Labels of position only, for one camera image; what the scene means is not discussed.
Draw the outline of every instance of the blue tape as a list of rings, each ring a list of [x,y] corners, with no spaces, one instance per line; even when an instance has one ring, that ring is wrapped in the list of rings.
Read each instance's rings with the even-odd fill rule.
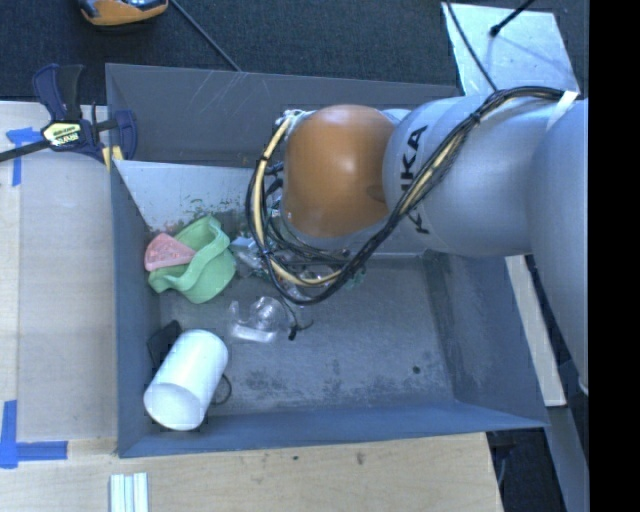
[[[0,468],[18,467],[18,445],[16,444],[16,413],[18,402],[12,400],[4,403],[2,416],[2,433],[0,434]]]
[[[20,128],[18,130],[9,130],[7,137],[15,144],[17,148],[23,144],[31,144],[32,142],[40,142],[42,134],[33,128]],[[13,178],[11,186],[16,187],[22,181],[22,159],[20,157],[13,160]]]
[[[67,441],[17,443],[17,413],[17,400],[4,403],[2,437],[0,437],[0,468],[15,469],[18,467],[19,462],[35,460],[66,460]]]

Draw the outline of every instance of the white cup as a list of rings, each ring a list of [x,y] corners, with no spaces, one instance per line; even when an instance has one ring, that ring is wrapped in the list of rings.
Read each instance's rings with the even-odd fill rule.
[[[184,331],[144,392],[144,407],[161,425],[192,430],[204,420],[229,352],[215,334]]]

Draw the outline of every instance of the black floor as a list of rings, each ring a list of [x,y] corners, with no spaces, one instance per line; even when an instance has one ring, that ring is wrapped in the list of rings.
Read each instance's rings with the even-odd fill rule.
[[[243,71],[458,85],[436,0],[179,3]],[[460,3],[516,8],[522,0]],[[589,0],[538,0],[530,9],[554,13],[578,84],[589,96]],[[86,66],[79,99],[99,105],[106,103],[106,62],[234,69],[174,6],[147,28],[119,34],[95,30],[76,0],[0,0],[0,14],[4,100],[34,101],[33,74],[53,62]],[[588,400],[575,386],[568,353],[547,316],[588,460]],[[542,430],[489,439],[507,512],[565,510]]]

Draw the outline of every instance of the orange object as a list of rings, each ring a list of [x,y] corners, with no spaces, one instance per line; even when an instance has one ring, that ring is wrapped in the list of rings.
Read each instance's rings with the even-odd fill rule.
[[[383,219],[382,160],[393,130],[384,114],[361,105],[326,107],[302,120],[284,157],[286,220],[309,236],[331,238]]]
[[[158,268],[185,265],[195,256],[196,251],[175,238],[160,233],[147,246],[144,255],[144,268],[152,272]]]
[[[122,0],[80,0],[80,10],[93,25],[110,27],[143,22],[167,10],[169,0],[138,2]]]

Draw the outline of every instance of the pink object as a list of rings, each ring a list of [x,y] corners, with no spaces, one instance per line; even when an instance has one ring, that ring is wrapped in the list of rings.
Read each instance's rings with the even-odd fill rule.
[[[178,242],[166,233],[160,233],[147,247],[144,254],[144,268],[152,272],[162,267],[184,265],[189,263],[195,254],[196,251],[191,247]]]

